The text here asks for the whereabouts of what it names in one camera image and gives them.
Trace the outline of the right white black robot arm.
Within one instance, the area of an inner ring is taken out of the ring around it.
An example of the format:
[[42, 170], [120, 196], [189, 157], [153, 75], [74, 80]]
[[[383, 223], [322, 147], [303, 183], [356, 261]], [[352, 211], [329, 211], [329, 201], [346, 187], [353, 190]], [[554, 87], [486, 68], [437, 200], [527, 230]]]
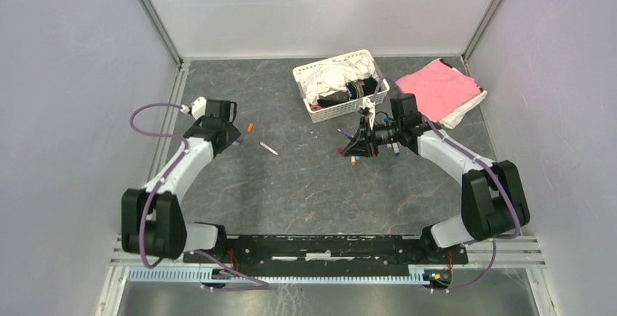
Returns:
[[359, 126], [343, 155], [376, 157], [380, 146], [398, 143], [433, 162], [460, 185], [459, 214], [423, 229], [422, 258], [438, 264], [453, 246], [518, 237], [530, 221], [530, 212], [517, 166], [483, 157], [457, 142], [418, 110], [413, 94], [392, 98], [390, 106], [386, 121], [378, 122], [374, 103], [361, 99]]

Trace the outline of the white pen blue ends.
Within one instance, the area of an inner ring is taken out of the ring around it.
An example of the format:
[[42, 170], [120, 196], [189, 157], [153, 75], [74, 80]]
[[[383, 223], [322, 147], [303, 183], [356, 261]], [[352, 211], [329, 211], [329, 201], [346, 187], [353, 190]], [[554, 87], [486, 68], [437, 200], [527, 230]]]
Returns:
[[[389, 117], [385, 117], [384, 123], [389, 126], [391, 124], [391, 119]], [[390, 143], [390, 145], [391, 145], [392, 152], [394, 153], [395, 156], [398, 157], [400, 155], [398, 143]]]

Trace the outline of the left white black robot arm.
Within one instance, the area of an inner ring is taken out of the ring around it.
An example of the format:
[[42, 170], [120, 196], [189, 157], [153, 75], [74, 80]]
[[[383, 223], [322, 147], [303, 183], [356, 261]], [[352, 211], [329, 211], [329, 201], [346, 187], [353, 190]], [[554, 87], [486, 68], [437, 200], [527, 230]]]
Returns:
[[220, 238], [223, 226], [187, 222], [181, 202], [198, 174], [240, 137], [234, 126], [237, 104], [199, 97], [189, 105], [167, 107], [192, 117], [194, 123], [183, 134], [170, 136], [180, 142], [179, 148], [151, 180], [123, 193], [122, 249], [138, 254], [148, 268], [155, 266], [150, 257], [177, 259], [192, 250], [220, 263], [228, 255], [228, 243]]

